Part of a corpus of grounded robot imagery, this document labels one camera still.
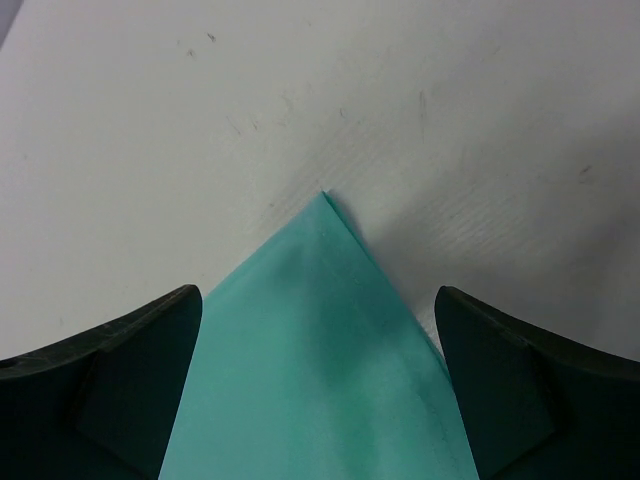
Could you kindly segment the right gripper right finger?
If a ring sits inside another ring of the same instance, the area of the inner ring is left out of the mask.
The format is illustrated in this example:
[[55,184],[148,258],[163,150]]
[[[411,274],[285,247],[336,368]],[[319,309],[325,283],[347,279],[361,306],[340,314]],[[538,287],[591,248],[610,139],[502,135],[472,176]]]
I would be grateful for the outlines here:
[[636,479],[639,364],[443,286],[435,319],[482,479]]

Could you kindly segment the teal t-shirt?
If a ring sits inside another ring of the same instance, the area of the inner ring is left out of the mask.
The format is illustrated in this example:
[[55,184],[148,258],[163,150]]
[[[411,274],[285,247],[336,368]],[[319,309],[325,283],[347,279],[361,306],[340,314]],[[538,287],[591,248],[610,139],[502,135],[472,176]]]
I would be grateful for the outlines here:
[[164,479],[473,479],[447,369],[320,194],[204,300]]

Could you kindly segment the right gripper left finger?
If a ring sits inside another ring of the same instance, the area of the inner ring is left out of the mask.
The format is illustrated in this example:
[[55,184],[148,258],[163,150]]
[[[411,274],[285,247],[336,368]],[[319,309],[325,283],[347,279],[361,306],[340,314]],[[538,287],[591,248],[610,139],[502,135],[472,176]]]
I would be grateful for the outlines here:
[[184,285],[1,362],[4,479],[156,479],[198,337]]

